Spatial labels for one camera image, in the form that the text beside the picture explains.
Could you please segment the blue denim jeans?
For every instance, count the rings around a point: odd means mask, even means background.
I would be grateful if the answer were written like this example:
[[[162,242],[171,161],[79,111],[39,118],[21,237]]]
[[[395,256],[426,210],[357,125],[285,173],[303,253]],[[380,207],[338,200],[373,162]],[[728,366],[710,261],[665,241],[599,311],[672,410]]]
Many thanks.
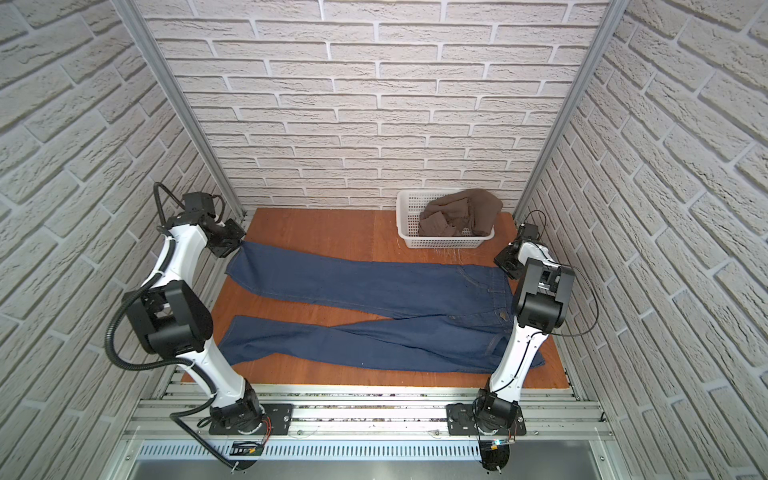
[[[219,343],[229,364],[272,354],[388,371],[490,374],[513,328],[497,267],[350,261],[246,242],[227,269],[260,297],[363,312],[325,327],[237,316]]]

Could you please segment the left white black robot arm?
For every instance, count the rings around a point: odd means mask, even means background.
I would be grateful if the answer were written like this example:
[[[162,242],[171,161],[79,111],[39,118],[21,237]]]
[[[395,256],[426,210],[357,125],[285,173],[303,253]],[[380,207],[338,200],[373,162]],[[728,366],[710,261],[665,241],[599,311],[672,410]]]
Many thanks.
[[[114,348],[117,327],[127,319],[141,347],[159,358],[145,369],[180,366],[205,392],[210,433],[269,437],[273,425],[268,413],[250,383],[218,349],[212,314],[191,286],[203,251],[225,258],[240,247],[245,232],[235,220],[223,217],[223,208],[215,205],[218,195],[192,192],[176,197],[157,182],[153,197],[163,249],[150,276],[125,295],[109,325],[105,346],[110,358],[125,370],[139,368],[119,359]]]

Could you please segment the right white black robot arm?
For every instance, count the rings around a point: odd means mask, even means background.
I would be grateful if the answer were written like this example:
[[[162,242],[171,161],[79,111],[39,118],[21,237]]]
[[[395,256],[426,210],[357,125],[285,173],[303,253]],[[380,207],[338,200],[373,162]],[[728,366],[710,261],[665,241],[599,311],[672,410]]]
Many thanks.
[[[499,366],[474,402],[446,407],[451,436],[526,433],[520,406],[524,381],[541,345],[564,323],[575,282],[574,269],[554,260],[532,223],[519,226],[494,263],[517,282],[513,329]]]

